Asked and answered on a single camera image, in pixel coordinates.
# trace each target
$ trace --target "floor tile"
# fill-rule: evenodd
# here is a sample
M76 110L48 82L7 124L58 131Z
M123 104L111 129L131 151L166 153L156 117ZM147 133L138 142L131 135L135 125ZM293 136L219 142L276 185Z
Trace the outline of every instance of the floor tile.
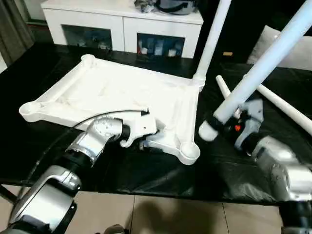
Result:
M16 195L20 189L18 186L5 187ZM66 234L103 233L114 224L130 229L134 195L79 192L75 202L78 209ZM12 205L0 197L0 231L7 226L11 208Z
M17 195L20 190L18 186L4 185L4 187L15 195ZM10 202L0 197L0 231L6 229L12 207L13 205Z
M227 234L222 203L136 196L132 234Z
M224 203L230 234L276 234L282 221L278 208L273 206Z

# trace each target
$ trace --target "white cloth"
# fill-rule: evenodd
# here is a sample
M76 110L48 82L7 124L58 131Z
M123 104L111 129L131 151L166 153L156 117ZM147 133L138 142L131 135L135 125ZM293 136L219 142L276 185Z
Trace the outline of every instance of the white cloth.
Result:
M272 29L266 25L257 44L253 48L247 63L255 64L279 34L280 31ZM312 37L303 37L280 62L278 67L298 68L312 71Z

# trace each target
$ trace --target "white cylindrical rod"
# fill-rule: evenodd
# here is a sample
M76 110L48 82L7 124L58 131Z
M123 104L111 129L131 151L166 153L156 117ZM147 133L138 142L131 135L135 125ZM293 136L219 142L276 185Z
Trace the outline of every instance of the white cylindrical rod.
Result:
M218 8L215 13L214 21L211 25L210 32L205 44L204 51L200 58L200 62L197 67L197 71L193 76L194 80L205 83L206 73L208 71L211 58L213 57L216 44L219 40L219 36L228 13L232 0L220 0Z
M226 98L231 94L231 91L230 91L229 87L226 85L226 83L225 83L225 81L224 81L224 79L223 79L223 77L222 77L221 75L216 76L216 77L215 77L215 80L216 80L216 82L218 83L218 86L219 86L219 88L220 88L220 91L221 91L221 93L222 93L224 99L226 99ZM237 110L235 111L235 113L233 114L233 116L234 116L235 118L239 118L239 117L240 117L240 111L239 111L239 109L237 109Z
M312 136L312 120L265 86L260 85L257 90Z
M226 98L230 93L230 89L228 88L227 84L225 83L222 76L218 75L216 81L219 85L219 88ZM270 102L272 102L276 107L278 107L282 112L287 114L293 121L295 121L299 126L301 126L304 130L306 130L312 136L312 120L298 111L296 108L291 106L288 102L284 99L273 93L270 89L260 84L257 88L259 93L265 96Z
M312 0L306 0L276 41L260 57L229 97L214 112L222 123L226 123L238 106L244 103L273 69L289 53L312 25Z

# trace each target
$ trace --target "black tablecloth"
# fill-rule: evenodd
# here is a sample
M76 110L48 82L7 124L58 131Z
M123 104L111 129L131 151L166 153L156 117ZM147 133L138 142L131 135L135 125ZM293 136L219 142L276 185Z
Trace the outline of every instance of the black tablecloth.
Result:
M0 74L2 143L0 183L21 184L40 154L66 127L38 121L26 122L18 113L25 102L35 100L80 61L83 54L191 78L190 59L148 58L135 54L86 48L35 44L17 62ZM206 111L214 111L223 101L215 75L221 74L233 89L250 69L246 64L221 64L207 77L199 95L196 129ZM312 117L309 91L312 72L278 68L265 85L291 105ZM258 98L256 92L251 98ZM303 163L312 162L312 138L269 101L264 100L265 121L260 131L288 144ZM39 165L31 181L50 165L75 138L75 130L62 140ZM92 171L83 179L83 189L101 193L158 195L199 200L273 204L270 186L252 160L222 136L212 143L195 142L201 156L192 166L181 164L175 156L141 152L136 144L124 149L107 145Z

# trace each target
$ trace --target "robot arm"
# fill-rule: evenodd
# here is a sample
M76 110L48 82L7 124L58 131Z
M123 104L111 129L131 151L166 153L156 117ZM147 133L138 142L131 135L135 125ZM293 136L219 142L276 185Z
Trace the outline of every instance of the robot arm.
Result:
M263 121L261 100L240 105L240 118L226 124L207 117L216 131L222 133L238 150L243 150L266 176L274 198L279 203L283 234L312 233L312 172L302 165L295 153L271 136L260 134Z
M22 197L2 234L63 234L77 209L74 196L81 189L80 178L93 167L106 143L119 140L121 146L129 147L136 138L156 131L150 114L127 124L109 117L94 120Z

